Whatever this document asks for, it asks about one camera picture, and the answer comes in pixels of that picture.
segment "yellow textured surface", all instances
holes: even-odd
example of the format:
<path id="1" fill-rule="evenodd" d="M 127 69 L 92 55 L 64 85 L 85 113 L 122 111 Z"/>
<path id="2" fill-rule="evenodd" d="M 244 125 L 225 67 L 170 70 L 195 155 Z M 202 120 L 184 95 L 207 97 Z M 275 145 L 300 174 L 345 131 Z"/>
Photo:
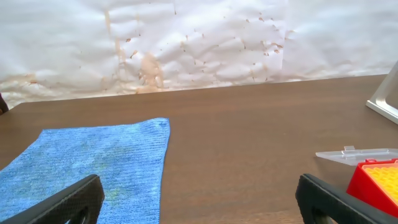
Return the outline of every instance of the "yellow textured surface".
<path id="1" fill-rule="evenodd" d="M 398 202 L 398 167 L 366 168 L 365 171 Z"/>

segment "blue towel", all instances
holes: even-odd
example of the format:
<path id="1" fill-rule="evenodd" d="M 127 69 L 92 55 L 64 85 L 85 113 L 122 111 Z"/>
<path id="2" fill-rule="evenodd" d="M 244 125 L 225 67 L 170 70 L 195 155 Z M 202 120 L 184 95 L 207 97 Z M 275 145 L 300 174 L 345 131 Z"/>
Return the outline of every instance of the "blue towel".
<path id="1" fill-rule="evenodd" d="M 98 223 L 158 224 L 169 136 L 166 118 L 43 130 L 0 172 L 0 221 L 98 174 L 105 192 Z"/>

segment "red and yellow box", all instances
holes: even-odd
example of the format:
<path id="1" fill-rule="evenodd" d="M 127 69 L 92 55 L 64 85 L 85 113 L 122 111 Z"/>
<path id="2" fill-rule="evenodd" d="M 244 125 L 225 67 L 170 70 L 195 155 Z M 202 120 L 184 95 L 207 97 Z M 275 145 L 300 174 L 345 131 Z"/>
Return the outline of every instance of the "red and yellow box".
<path id="1" fill-rule="evenodd" d="M 398 218 L 398 159 L 359 163 L 347 194 Z"/>

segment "wooden table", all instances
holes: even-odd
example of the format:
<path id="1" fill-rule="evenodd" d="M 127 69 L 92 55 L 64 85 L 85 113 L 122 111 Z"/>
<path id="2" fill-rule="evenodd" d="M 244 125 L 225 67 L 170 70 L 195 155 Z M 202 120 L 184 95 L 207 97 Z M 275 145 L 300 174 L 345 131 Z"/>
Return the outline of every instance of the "wooden table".
<path id="1" fill-rule="evenodd" d="M 316 152 L 398 147 L 398 125 L 365 107 L 383 78 L 24 103 L 0 116 L 0 169 L 42 129 L 167 117 L 161 223 L 302 223 L 300 174 L 344 189 L 354 171 Z"/>

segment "brown speck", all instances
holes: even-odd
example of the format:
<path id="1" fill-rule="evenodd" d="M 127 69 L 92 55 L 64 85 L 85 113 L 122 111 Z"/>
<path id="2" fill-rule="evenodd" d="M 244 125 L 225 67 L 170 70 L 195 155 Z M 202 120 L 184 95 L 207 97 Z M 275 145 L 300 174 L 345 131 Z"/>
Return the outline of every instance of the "brown speck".
<path id="1" fill-rule="evenodd" d="M 132 56 L 134 56 L 136 53 L 138 53 L 138 50 L 134 50 L 134 52 L 132 53 L 132 55 L 130 56 L 130 58 L 132 58 Z"/>

